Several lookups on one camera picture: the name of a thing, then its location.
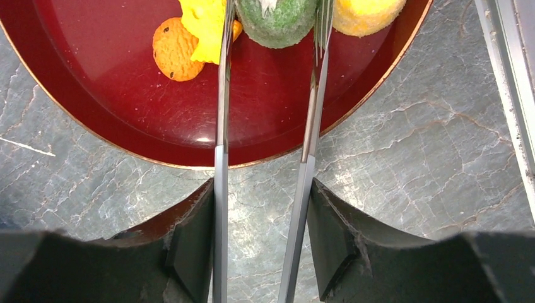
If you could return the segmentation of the green cupcake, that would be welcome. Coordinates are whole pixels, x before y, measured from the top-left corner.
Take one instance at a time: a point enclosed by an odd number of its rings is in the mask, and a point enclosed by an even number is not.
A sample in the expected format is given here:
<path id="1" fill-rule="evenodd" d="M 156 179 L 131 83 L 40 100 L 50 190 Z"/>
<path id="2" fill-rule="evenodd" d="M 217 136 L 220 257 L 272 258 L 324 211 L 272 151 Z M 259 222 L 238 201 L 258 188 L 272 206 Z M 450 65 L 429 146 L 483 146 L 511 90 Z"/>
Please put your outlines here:
<path id="1" fill-rule="evenodd" d="M 299 43 L 315 21 L 317 1 L 236 1 L 238 18 L 251 40 L 270 49 Z"/>

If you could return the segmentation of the metal tongs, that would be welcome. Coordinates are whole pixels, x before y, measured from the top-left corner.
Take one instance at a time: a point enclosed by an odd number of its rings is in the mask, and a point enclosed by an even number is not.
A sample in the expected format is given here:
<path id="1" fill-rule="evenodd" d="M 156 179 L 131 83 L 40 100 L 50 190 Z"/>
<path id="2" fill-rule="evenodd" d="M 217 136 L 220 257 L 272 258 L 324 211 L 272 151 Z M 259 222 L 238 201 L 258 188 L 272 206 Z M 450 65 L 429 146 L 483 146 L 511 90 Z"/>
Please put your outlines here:
<path id="1" fill-rule="evenodd" d="M 278 302 L 293 302 L 298 267 L 307 222 L 315 153 L 320 133 L 327 82 L 329 41 L 332 32 L 333 1 L 321 1 L 315 13 L 314 63 L 310 82 L 309 107 L 305 124 L 303 151 L 291 213 Z M 215 146 L 215 239 L 213 257 L 213 302 L 227 301 L 228 282 L 228 122 L 230 74 L 235 1 L 225 6 L 224 27 L 218 68 L 218 110 Z"/>

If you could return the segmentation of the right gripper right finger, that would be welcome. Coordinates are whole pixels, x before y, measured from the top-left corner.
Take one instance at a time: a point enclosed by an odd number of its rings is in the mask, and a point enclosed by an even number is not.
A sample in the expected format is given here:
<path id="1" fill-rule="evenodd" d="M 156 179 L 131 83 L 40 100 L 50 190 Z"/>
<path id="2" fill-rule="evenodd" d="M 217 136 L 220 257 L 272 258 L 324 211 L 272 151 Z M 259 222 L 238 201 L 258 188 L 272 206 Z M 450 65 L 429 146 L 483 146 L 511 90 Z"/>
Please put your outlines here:
<path id="1" fill-rule="evenodd" d="M 533 302 L 534 232 L 439 241 L 391 227 L 313 180 L 307 218 L 322 302 Z"/>

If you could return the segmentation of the yellow cupcake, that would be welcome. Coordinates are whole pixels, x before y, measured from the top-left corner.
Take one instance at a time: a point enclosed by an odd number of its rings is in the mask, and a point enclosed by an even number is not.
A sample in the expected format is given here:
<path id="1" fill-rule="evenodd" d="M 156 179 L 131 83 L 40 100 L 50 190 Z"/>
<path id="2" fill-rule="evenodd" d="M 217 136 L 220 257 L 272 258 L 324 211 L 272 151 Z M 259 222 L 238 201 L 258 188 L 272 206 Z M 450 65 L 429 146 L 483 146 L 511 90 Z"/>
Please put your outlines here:
<path id="1" fill-rule="evenodd" d="M 337 0 L 332 25 L 345 35 L 372 35 L 389 26 L 406 3 L 406 0 Z"/>

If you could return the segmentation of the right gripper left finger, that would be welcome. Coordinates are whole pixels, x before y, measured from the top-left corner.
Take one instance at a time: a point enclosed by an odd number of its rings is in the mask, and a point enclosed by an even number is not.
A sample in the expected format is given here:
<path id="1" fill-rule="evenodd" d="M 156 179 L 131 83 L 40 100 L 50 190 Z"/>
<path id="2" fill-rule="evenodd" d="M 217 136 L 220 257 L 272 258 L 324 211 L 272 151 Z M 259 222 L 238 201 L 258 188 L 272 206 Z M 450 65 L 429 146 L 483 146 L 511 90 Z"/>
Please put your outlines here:
<path id="1" fill-rule="evenodd" d="M 2 302 L 206 302 L 214 181 L 109 239 L 1 231 Z"/>

